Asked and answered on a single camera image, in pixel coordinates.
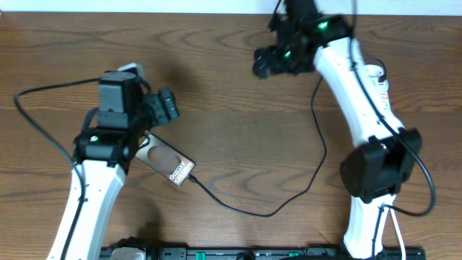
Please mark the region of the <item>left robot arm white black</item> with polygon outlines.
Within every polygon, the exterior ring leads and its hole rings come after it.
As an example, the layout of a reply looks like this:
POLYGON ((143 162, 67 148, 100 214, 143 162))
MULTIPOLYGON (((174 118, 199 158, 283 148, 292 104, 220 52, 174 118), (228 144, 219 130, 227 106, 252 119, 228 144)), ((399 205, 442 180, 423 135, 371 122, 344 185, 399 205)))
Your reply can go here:
POLYGON ((110 214, 146 131, 179 117, 174 95, 153 92, 129 64, 98 81, 99 106, 74 139, 71 189, 49 259, 98 259, 110 214))

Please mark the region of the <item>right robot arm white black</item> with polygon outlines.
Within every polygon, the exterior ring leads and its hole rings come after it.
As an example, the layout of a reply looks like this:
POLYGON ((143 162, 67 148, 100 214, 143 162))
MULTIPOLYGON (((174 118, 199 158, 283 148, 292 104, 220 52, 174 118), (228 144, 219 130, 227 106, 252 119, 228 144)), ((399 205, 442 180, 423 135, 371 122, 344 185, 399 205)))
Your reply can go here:
POLYGON ((318 72, 331 88, 349 127, 354 150, 340 164, 351 196, 344 248, 353 259, 383 256, 385 220, 422 146, 416 129, 393 114, 387 86, 367 66, 354 29, 341 15, 321 14, 314 1, 286 1, 269 23, 276 44, 257 48, 253 73, 318 72))

